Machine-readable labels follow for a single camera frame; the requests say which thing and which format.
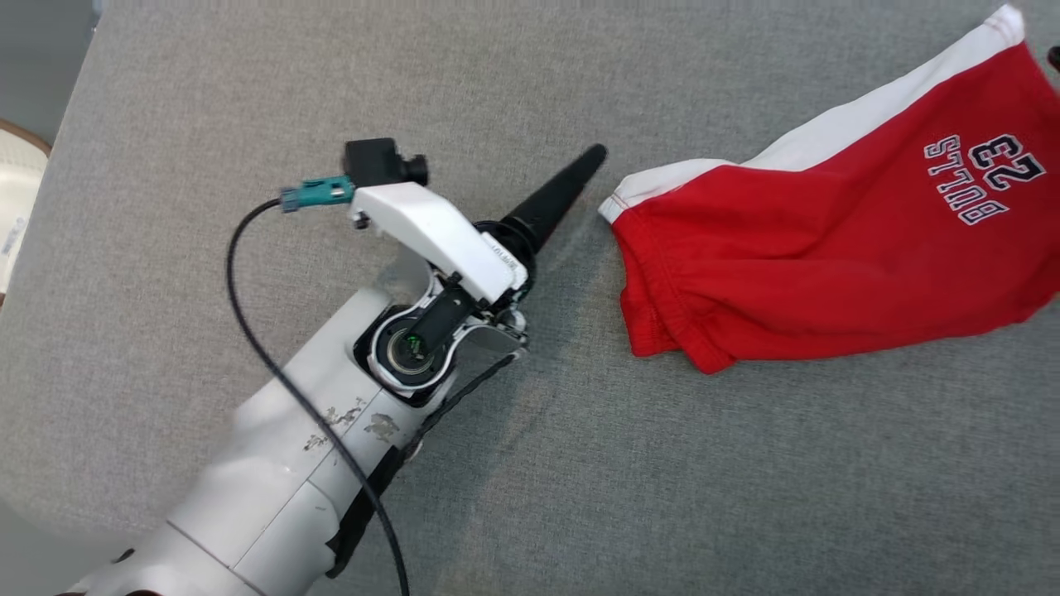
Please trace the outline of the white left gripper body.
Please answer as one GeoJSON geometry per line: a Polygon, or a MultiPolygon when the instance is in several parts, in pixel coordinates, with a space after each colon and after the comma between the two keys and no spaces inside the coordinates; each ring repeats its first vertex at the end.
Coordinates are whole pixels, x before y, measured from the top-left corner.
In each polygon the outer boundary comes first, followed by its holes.
{"type": "Polygon", "coordinates": [[[424,186],[360,186],[352,211],[448,276],[470,297],[493,305],[530,282],[530,271],[500,236],[477,229],[450,201],[424,186]]]}

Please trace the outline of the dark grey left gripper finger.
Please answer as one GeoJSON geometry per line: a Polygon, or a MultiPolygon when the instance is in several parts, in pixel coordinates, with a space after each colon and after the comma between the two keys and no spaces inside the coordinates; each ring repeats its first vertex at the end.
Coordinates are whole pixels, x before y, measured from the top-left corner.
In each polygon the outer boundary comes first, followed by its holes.
{"type": "Polygon", "coordinates": [[[525,238],[530,252],[538,253],[607,159],[607,148],[594,144],[573,162],[512,209],[501,223],[525,238]]]}

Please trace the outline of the red shorts with white stripe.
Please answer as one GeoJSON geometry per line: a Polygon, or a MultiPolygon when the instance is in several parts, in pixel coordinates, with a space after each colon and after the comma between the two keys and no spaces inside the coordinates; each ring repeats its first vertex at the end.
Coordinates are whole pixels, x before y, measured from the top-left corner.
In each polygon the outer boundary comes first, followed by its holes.
{"type": "Polygon", "coordinates": [[[752,159],[633,173],[599,211],[636,356],[713,374],[989,333],[1060,293],[1060,92],[1007,3],[752,159]]]}

